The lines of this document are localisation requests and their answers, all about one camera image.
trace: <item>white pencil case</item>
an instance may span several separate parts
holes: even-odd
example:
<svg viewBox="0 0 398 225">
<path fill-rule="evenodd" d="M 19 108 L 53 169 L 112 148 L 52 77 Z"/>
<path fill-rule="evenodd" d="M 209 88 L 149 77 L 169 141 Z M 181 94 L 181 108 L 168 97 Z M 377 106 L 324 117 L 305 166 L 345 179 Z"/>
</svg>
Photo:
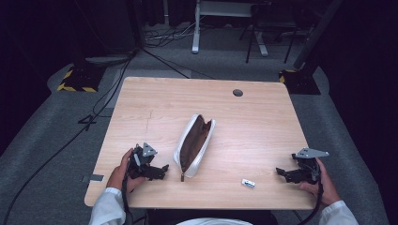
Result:
<svg viewBox="0 0 398 225">
<path fill-rule="evenodd" d="M 212 119 L 206 123 L 201 114 L 194 114 L 185 127 L 174 152 L 174 161 L 182 172 L 181 182 L 184 177 L 196 175 L 214 127 L 216 121 Z"/>
</svg>

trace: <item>white sleeve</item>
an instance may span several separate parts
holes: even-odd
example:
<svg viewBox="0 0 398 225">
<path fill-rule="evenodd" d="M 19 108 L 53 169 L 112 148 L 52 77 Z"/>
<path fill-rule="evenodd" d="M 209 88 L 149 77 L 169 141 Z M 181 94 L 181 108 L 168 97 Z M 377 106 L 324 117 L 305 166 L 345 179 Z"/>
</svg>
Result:
<svg viewBox="0 0 398 225">
<path fill-rule="evenodd" d="M 319 225 L 332 224 L 359 224 L 351 210 L 345 205 L 343 200 L 335 202 L 322 210 Z"/>
<path fill-rule="evenodd" d="M 108 187 L 97 199 L 91 212 L 89 225 L 121 225 L 126 214 L 123 208 L 122 192 Z"/>
</svg>

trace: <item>gray floor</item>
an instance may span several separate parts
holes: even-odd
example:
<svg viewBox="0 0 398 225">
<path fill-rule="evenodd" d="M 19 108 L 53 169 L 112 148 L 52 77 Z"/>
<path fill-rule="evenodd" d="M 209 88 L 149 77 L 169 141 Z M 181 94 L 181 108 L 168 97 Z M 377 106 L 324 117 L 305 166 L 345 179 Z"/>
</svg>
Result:
<svg viewBox="0 0 398 225">
<path fill-rule="evenodd" d="M 202 33 L 200 52 L 191 53 L 192 36 L 171 42 L 165 47 L 147 49 L 175 68 L 189 71 L 193 79 L 277 82 L 278 72 L 293 68 L 303 42 L 297 40 L 287 64 L 283 63 L 287 46 L 268 46 L 269 57 L 261 56 L 253 46 L 249 64 L 245 63 L 248 35 L 238 40 L 243 29 L 207 29 Z M 271 37 L 266 37 L 268 44 Z M 52 94 L 32 115 L 20 133 L 0 158 L 0 218 L 25 181 L 55 152 L 64 146 L 83 125 L 79 120 L 103 106 L 106 92 L 112 87 L 121 66 L 107 68 L 98 93 L 56 91 L 70 65 L 55 73 L 48 81 Z M 152 56 L 139 52 L 129 64 L 129 71 L 171 70 Z M 360 224 L 389 224 L 377 183 L 361 159 L 343 121 L 329 97 L 328 79 L 321 69 L 314 74 L 321 90 L 320 96 L 292 95 L 303 132 L 310 147 L 330 152 L 325 164 L 342 198 Z M 112 115 L 105 108 L 101 115 Z M 96 120 L 88 131 L 82 132 L 59 155 L 54 157 L 24 188 L 9 215 L 8 224 L 86 224 L 91 208 L 84 205 L 87 184 L 84 175 L 93 172 L 110 122 L 109 117 Z M 143 210 L 133 209 L 135 215 Z M 297 224 L 291 211 L 272 211 L 280 224 Z M 302 218 L 310 211 L 299 211 Z M 315 217 L 309 224 L 317 224 Z"/>
</svg>

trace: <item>person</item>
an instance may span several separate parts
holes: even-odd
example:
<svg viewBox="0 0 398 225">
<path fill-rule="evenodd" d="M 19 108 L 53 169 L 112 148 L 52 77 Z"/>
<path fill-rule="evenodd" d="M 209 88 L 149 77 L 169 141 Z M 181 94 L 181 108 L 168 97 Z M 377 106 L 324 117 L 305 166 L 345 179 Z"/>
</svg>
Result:
<svg viewBox="0 0 398 225">
<path fill-rule="evenodd" d="M 130 149 L 121 159 L 120 165 L 117 166 L 103 190 L 96 203 L 94 204 L 89 225 L 121 225 L 124 224 L 126 214 L 124 212 L 122 200 L 122 182 L 129 162 L 132 149 Z M 322 203 L 325 208 L 322 210 L 320 225 L 331 224 L 359 224 L 355 219 L 350 209 L 345 205 L 340 198 L 336 187 L 334 186 L 328 171 L 323 162 L 317 158 L 321 171 L 321 182 L 324 193 L 322 196 Z M 144 183 L 144 177 L 131 179 L 128 177 L 127 192 L 131 193 L 135 188 Z M 315 197 L 318 193 L 318 184 L 311 185 L 307 182 L 301 182 L 300 189 L 308 191 Z M 233 225 L 248 225 L 251 223 L 228 218 L 197 218 L 180 223 L 181 225 L 216 225 L 216 224 L 233 224 Z"/>
</svg>

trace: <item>human hand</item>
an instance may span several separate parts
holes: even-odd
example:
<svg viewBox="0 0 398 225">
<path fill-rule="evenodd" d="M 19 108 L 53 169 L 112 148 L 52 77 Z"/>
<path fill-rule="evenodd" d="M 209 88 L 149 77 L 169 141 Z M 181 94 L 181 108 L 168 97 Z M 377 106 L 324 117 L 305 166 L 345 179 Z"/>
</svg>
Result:
<svg viewBox="0 0 398 225">
<path fill-rule="evenodd" d="M 321 182 L 322 182 L 323 189 L 324 189 L 324 193 L 322 195 L 322 203 L 325 206 L 329 206 L 333 203 L 340 201 L 341 198 L 340 198 L 339 194 L 337 193 L 337 189 L 334 186 L 333 182 L 331 181 L 328 171 L 326 170 L 323 162 L 319 158 L 317 158 L 316 161 L 319 164 L 319 169 L 321 171 Z M 299 188 L 301 188 L 303 190 L 307 190 L 308 192 L 310 192 L 317 198 L 318 189 L 319 189 L 318 184 L 311 185 L 308 182 L 304 181 L 304 182 L 301 182 L 301 184 L 299 185 Z"/>
<path fill-rule="evenodd" d="M 131 156 L 132 148 L 122 157 L 122 161 L 120 162 L 120 166 L 117 166 L 109 177 L 108 183 L 106 184 L 107 188 L 117 188 L 122 190 L 122 183 L 125 176 L 125 172 L 127 169 L 127 165 L 129 164 L 129 157 Z M 145 181 L 144 177 L 137 177 L 135 179 L 131 179 L 128 176 L 127 182 L 127 192 L 132 192 L 135 188 L 143 184 Z"/>
</svg>

